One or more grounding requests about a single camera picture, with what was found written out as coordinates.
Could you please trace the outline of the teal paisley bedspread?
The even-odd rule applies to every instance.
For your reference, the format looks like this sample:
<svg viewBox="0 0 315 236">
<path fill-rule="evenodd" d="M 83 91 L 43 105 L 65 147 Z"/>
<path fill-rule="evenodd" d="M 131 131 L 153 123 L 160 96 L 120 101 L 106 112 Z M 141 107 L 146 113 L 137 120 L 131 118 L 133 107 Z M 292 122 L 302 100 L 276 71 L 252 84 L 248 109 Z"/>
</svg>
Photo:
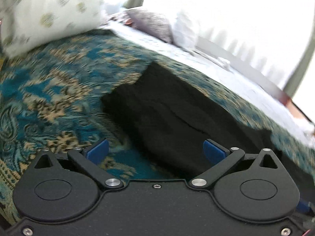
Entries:
<svg viewBox="0 0 315 236">
<path fill-rule="evenodd" d="M 110 156 L 101 166 L 127 180 L 161 176 L 157 167 L 129 150 L 127 138 L 102 113 L 100 98 L 115 87 L 134 83 L 151 62 L 172 70 L 235 119 L 269 129 L 272 143 L 309 175 L 314 147 L 235 92 L 205 74 L 167 56 L 98 29 L 53 41 L 15 59 L 1 56 L 1 216 L 19 220 L 12 193 L 40 148 L 62 153 L 105 137 Z"/>
</svg>

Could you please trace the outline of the white pillow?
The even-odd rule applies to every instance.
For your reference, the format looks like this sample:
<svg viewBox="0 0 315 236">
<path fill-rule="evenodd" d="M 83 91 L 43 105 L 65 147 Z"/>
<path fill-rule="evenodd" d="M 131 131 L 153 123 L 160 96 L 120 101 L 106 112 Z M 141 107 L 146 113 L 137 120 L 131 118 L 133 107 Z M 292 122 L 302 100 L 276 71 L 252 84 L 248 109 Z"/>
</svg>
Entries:
<svg viewBox="0 0 315 236">
<path fill-rule="evenodd" d="M 198 34 L 186 14 L 180 13 L 171 25 L 173 44 L 183 50 L 194 50 Z"/>
</svg>

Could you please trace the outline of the wooden bed frame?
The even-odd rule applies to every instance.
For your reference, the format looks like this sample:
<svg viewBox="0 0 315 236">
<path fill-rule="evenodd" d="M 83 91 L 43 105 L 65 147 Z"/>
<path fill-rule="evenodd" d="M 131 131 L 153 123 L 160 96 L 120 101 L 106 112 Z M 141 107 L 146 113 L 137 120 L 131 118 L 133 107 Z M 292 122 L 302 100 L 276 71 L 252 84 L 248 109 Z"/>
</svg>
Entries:
<svg viewBox="0 0 315 236">
<path fill-rule="evenodd" d="M 306 119 L 308 122 L 314 124 L 314 122 L 287 95 L 280 96 L 279 102 L 288 109 L 293 117 L 298 119 L 303 118 Z"/>
</svg>

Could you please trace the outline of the black pants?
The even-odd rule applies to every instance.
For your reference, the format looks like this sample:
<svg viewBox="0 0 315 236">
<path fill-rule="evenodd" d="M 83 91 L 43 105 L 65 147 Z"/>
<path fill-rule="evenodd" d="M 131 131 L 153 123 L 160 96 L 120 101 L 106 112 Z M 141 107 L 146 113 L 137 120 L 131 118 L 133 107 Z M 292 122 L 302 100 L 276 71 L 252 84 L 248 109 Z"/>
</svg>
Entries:
<svg viewBox="0 0 315 236">
<path fill-rule="evenodd" d="M 180 178 L 190 180 L 212 165 L 203 153 L 211 139 L 246 153 L 264 148 L 274 151 L 296 183 L 301 198 L 314 202 L 311 175 L 274 146 L 271 131 L 238 122 L 195 87 L 151 63 L 133 84 L 122 84 L 101 98 L 103 111 L 127 134 L 131 144 L 147 159 Z"/>
</svg>

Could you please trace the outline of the white patterned cushion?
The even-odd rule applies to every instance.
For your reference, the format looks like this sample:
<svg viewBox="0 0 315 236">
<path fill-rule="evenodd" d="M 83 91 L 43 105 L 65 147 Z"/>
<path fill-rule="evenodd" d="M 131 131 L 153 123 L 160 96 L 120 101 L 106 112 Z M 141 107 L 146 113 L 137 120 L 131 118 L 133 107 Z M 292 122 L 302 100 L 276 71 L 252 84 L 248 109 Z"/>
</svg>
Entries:
<svg viewBox="0 0 315 236">
<path fill-rule="evenodd" d="M 1 0 L 1 49 L 9 58 L 98 28 L 103 0 Z"/>
</svg>

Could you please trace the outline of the green drape right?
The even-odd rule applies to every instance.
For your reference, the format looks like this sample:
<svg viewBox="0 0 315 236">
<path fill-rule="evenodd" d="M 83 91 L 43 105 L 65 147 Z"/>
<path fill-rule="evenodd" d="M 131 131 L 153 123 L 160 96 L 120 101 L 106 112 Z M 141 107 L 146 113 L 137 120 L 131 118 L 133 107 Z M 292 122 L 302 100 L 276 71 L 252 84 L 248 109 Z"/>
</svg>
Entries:
<svg viewBox="0 0 315 236">
<path fill-rule="evenodd" d="M 314 27 L 312 29 L 311 37 L 307 45 L 307 48 L 305 49 L 302 55 L 302 58 L 298 63 L 298 66 L 296 67 L 293 74 L 288 79 L 288 82 L 286 83 L 283 89 L 286 95 L 289 96 L 290 98 L 294 96 L 299 85 L 301 84 L 304 78 L 304 75 L 306 74 L 307 69 L 309 67 L 309 64 L 312 60 L 313 54 L 314 54 Z"/>
</svg>

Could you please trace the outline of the floral grey pillow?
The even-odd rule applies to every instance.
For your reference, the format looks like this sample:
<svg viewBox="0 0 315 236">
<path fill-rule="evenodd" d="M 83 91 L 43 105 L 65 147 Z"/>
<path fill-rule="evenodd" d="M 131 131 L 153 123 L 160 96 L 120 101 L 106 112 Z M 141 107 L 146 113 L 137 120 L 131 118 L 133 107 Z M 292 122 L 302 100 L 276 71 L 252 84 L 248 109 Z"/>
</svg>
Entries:
<svg viewBox="0 0 315 236">
<path fill-rule="evenodd" d="M 145 9 L 144 7 L 127 9 L 126 13 L 136 29 L 165 43 L 172 44 L 171 26 L 164 16 Z"/>
</svg>

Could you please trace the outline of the white sheer curtain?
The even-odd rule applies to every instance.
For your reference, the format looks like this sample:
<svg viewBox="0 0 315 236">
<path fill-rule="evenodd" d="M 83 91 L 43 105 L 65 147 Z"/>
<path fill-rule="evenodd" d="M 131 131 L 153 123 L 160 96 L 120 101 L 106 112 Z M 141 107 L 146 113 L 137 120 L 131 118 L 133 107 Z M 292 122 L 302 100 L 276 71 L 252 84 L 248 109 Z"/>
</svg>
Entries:
<svg viewBox="0 0 315 236">
<path fill-rule="evenodd" d="M 197 34 L 249 63 L 283 88 L 311 38 L 314 0 L 144 0 L 182 13 Z"/>
</svg>

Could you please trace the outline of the white bed sheet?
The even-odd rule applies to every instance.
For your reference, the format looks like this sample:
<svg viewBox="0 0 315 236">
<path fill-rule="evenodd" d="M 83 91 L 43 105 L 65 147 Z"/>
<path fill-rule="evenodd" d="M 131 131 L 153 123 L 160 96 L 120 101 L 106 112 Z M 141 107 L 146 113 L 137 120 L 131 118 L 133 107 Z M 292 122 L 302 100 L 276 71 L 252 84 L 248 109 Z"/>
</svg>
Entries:
<svg viewBox="0 0 315 236">
<path fill-rule="evenodd" d="M 263 111 L 265 115 L 273 119 L 281 127 L 285 128 L 294 138 L 302 142 L 305 146 L 310 148 L 314 147 L 314 137 L 311 137 L 302 131 L 298 120 L 293 117 L 283 104 L 274 99 L 259 85 L 245 78 L 245 76 L 242 76 L 236 70 L 230 69 L 227 71 L 197 54 L 191 55 L 174 45 L 167 44 L 153 36 L 149 36 L 141 31 L 115 21 L 110 21 L 107 25 L 103 26 L 103 28 L 112 30 L 114 34 L 119 37 L 138 44 L 146 49 L 155 51 L 177 62 L 188 65 L 216 82 L 221 83 L 231 91 L 235 92 L 238 96 Z"/>
</svg>

